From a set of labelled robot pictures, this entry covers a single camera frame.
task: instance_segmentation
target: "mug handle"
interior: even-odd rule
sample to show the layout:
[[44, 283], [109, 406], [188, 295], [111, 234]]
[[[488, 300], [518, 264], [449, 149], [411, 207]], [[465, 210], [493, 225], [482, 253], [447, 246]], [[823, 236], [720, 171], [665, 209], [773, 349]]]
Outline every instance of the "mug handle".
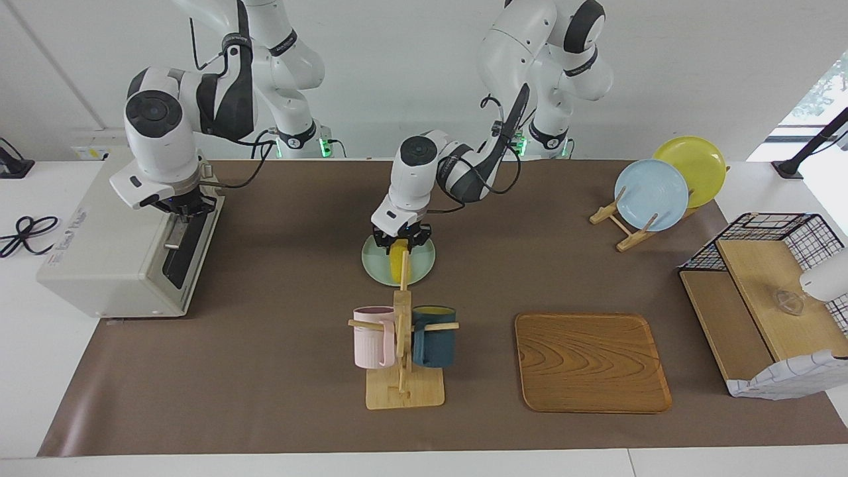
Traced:
[[394, 322], [381, 320], [382, 322], [382, 358], [380, 366], [386, 366], [387, 362], [394, 361]]
[[425, 333], [423, 326], [416, 330], [416, 345], [412, 347], [412, 362], [419, 362], [422, 366], [427, 364], [424, 358]]

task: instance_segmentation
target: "mug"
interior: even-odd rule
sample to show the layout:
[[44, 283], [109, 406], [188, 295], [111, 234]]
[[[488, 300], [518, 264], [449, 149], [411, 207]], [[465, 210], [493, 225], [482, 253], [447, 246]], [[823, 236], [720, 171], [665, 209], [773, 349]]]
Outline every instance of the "mug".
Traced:
[[453, 329], [424, 331], [433, 323], [456, 321], [456, 310], [447, 306], [416, 306], [412, 309], [412, 362], [424, 368], [446, 368], [454, 363], [456, 335]]
[[383, 331], [354, 326], [354, 363], [365, 369], [394, 365], [394, 308], [363, 306], [354, 310], [354, 320], [382, 324]]

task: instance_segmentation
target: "metal grid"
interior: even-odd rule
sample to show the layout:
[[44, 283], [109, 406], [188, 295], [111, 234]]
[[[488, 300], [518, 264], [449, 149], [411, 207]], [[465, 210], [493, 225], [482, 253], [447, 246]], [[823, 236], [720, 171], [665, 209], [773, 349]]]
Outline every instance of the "metal grid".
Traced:
[[[716, 246], [718, 240], [783, 240], [802, 270], [809, 270], [845, 248], [833, 229], [818, 214], [750, 213], [728, 225], [684, 263], [680, 270], [726, 272], [728, 267]], [[848, 295], [827, 303], [826, 307], [842, 332], [848, 336]]]

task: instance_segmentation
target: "wooden mug holder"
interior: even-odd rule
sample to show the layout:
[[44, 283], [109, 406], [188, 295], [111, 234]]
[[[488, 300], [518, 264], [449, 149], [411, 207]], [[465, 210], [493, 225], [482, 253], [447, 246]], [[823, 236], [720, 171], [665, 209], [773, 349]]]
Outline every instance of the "wooden mug holder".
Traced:
[[[624, 192], [627, 189], [628, 188], [623, 187], [622, 190], [618, 192], [616, 199], [613, 200], [611, 204], [607, 205], [606, 207], [599, 208], [598, 211], [595, 212], [594, 215], [589, 218], [589, 222], [592, 222], [592, 225], [597, 225], [605, 221], [606, 219], [610, 219], [614, 224], [618, 226], [618, 228], [621, 228], [621, 230], [627, 235], [627, 237], [618, 244], [616, 244], [616, 249], [620, 252], [626, 252], [635, 247], [636, 245], [641, 244], [645, 240], [650, 239], [651, 237], [656, 235], [657, 232], [648, 232], [648, 229], [651, 225], [654, 225], [654, 222], [656, 221], [657, 217], [660, 216], [658, 213], [654, 214], [648, 220], [648, 223], [644, 225], [644, 227], [640, 228], [636, 232], [631, 232], [630, 229], [625, 226], [622, 221], [618, 220], [618, 218], [615, 216], [615, 214], [618, 212], [618, 201], [622, 199], [622, 197], [624, 196]], [[683, 218], [680, 220], [691, 216], [697, 210], [698, 207], [686, 209], [686, 213], [683, 214]]]
[[[377, 409], [433, 407], [444, 404], [444, 377], [441, 368], [424, 368], [412, 362], [412, 292], [409, 288], [410, 252], [404, 251], [400, 289], [394, 291], [395, 364], [390, 368], [368, 369], [365, 376], [365, 406]], [[348, 320], [348, 326], [383, 331], [379, 323]], [[434, 323], [424, 331], [458, 329], [459, 323]]]

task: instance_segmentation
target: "plate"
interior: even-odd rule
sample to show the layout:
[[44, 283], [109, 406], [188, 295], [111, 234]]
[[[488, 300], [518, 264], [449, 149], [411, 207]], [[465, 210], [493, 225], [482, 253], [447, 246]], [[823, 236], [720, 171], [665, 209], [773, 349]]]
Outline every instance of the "plate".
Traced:
[[678, 223], [689, 203], [686, 179], [671, 164], [657, 159], [633, 162], [618, 176], [615, 197], [622, 218], [639, 230], [654, 214], [659, 214], [648, 232], [660, 232]]
[[[431, 270], [432, 265], [436, 263], [436, 246], [432, 240], [428, 240], [424, 245], [419, 245], [412, 249], [410, 253], [410, 264], [412, 265], [412, 276], [410, 284], [420, 281]], [[392, 269], [388, 264], [388, 255], [386, 249], [377, 246], [374, 237], [370, 236], [362, 246], [362, 266], [371, 278], [377, 282], [392, 287], [400, 286], [400, 283], [392, 280]]]
[[692, 194], [688, 207], [701, 207], [711, 201], [724, 185], [728, 174], [722, 151], [702, 137], [676, 137], [660, 146], [654, 157], [680, 171]]

